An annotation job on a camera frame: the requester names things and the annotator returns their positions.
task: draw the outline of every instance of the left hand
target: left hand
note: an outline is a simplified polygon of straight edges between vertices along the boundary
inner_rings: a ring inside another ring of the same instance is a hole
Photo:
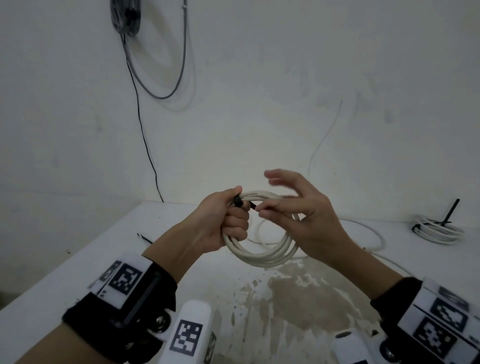
[[[244,201],[242,208],[230,206],[241,191],[242,187],[237,186],[210,194],[186,218],[198,232],[196,244],[200,253],[213,252],[224,246],[223,232],[238,241],[247,238],[250,203]]]

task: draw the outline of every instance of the thin white wire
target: thin white wire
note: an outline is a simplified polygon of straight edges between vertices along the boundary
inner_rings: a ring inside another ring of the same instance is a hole
[[[443,245],[457,245],[465,233],[452,224],[442,226],[438,221],[420,215],[415,217],[415,225],[420,226],[412,229],[418,236]]]
[[[277,194],[268,191],[250,191],[240,194],[243,201],[264,201],[267,199],[283,198]],[[300,220],[297,214],[292,214],[295,220]],[[293,244],[293,247],[288,251],[292,243],[292,238],[285,233],[282,239],[276,243],[276,247],[269,249],[266,244],[261,243],[267,251],[264,253],[252,253],[240,245],[237,239],[223,235],[223,241],[228,249],[240,260],[254,267],[271,268],[285,263],[293,257],[298,250],[298,245]]]
[[[251,217],[248,221],[248,225],[249,227],[252,225],[251,223]],[[255,243],[255,244],[260,244],[260,245],[263,245],[266,249],[270,249],[268,248],[267,245],[275,245],[275,244],[278,244],[278,243],[275,243],[275,242],[263,242],[262,239],[260,238],[260,234],[259,234],[259,231],[260,231],[260,226],[267,220],[262,220],[260,222],[260,224],[257,225],[255,231],[254,231],[254,234],[255,234],[255,239],[257,241],[254,241],[252,239],[248,239],[250,242],[252,243]],[[403,270],[404,272],[406,272],[407,274],[409,274],[410,276],[414,277],[415,275],[410,272],[408,269],[406,269],[404,266],[400,265],[399,263],[393,261],[392,259],[390,258],[387,258],[386,256],[382,255],[382,254],[378,254],[378,252],[382,251],[383,249],[386,248],[386,241],[385,241],[385,238],[374,228],[372,228],[371,226],[368,226],[362,222],[359,222],[359,221],[356,221],[356,220],[350,220],[348,218],[341,218],[340,221],[350,221],[350,222],[353,222],[355,224],[358,224],[358,225],[361,225],[367,229],[369,229],[371,232],[373,232],[376,236],[378,236],[378,238],[380,239],[380,244],[376,247],[372,247],[372,248],[364,248],[364,250],[366,250],[367,252],[369,252],[370,254],[374,255],[374,256],[377,256],[381,259],[384,259],[390,263],[392,263],[393,265],[395,265],[396,267],[400,268],[401,270]],[[307,258],[308,256],[305,255],[305,256],[298,256],[298,257],[294,257],[292,256],[292,259],[304,259],[304,258]]]

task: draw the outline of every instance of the white table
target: white table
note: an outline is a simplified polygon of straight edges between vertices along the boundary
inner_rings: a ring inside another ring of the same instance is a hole
[[[64,311],[121,253],[140,254],[146,243],[138,232],[154,240],[194,208],[142,203],[0,311],[0,362],[14,363],[58,325]],[[363,223],[385,237],[382,254],[419,278],[431,277],[480,303],[479,230],[467,230],[459,246],[439,246],[414,235],[406,224]],[[377,244],[378,238],[366,228],[350,222],[344,226],[359,244]],[[260,232],[265,240],[280,233],[268,223]],[[354,324],[364,329],[378,325],[365,296],[341,275],[309,259],[265,270],[246,265],[222,248],[204,255],[179,284],[177,307],[190,298],[209,301],[222,314],[216,364],[334,363],[329,347],[333,332]]]

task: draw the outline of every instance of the white wall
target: white wall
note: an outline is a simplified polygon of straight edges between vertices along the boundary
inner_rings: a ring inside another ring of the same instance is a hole
[[[160,103],[140,92],[166,201],[198,203],[236,184],[269,188],[266,168],[306,174],[343,101],[310,176],[340,215],[440,217],[459,197],[455,222],[480,226],[477,1],[191,0],[188,8],[178,97]],[[175,84],[181,32],[179,0],[144,1],[130,46],[159,93]],[[0,193],[158,200],[108,1],[8,1],[0,33]]]

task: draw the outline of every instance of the black cable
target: black cable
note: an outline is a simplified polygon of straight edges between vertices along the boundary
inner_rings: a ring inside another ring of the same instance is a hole
[[[133,82],[133,87],[135,88],[135,94],[137,95],[137,113],[138,113],[138,121],[140,122],[140,130],[142,130],[142,138],[144,139],[144,144],[145,144],[145,149],[147,150],[147,156],[148,156],[148,160],[150,161],[150,165],[152,166],[152,169],[153,169],[153,172],[155,173],[155,186],[156,186],[156,190],[158,191],[158,195],[160,196],[160,200],[162,200],[162,202],[165,202],[163,200],[163,197],[162,197],[162,194],[160,193],[160,189],[158,188],[158,177],[156,175],[156,169],[153,165],[153,162],[152,162],[152,159],[150,158],[150,153],[148,152],[148,146],[147,146],[147,140],[145,139],[145,134],[144,134],[144,127],[142,125],[142,119],[140,119],[140,102],[138,100],[138,91],[137,91],[137,85],[135,84],[135,80],[133,79],[133,75],[132,75],[132,71],[130,70],[130,65],[128,64],[128,59],[127,59],[127,67],[128,67],[128,72],[130,72],[130,77],[132,78],[132,82]]]
[[[133,72],[133,75],[137,79],[140,86],[151,97],[156,98],[157,100],[166,100],[166,99],[172,97],[173,94],[175,94],[175,92],[177,92],[177,89],[179,88],[181,79],[183,77],[183,71],[185,69],[185,59],[186,59],[186,54],[187,54],[187,0],[183,0],[182,9],[183,9],[183,57],[182,57],[182,62],[181,62],[180,76],[177,80],[177,84],[175,85],[175,88],[167,96],[157,96],[143,84],[142,80],[140,80],[140,78],[137,75],[135,67],[133,66],[133,63],[132,63],[132,60],[131,60],[131,57],[130,57],[130,52],[129,52],[128,46],[127,46],[127,38],[126,38],[125,34],[120,35],[120,38],[122,39],[123,50],[125,52],[125,57],[127,58],[127,63],[129,64],[129,68],[132,69],[130,73]]]

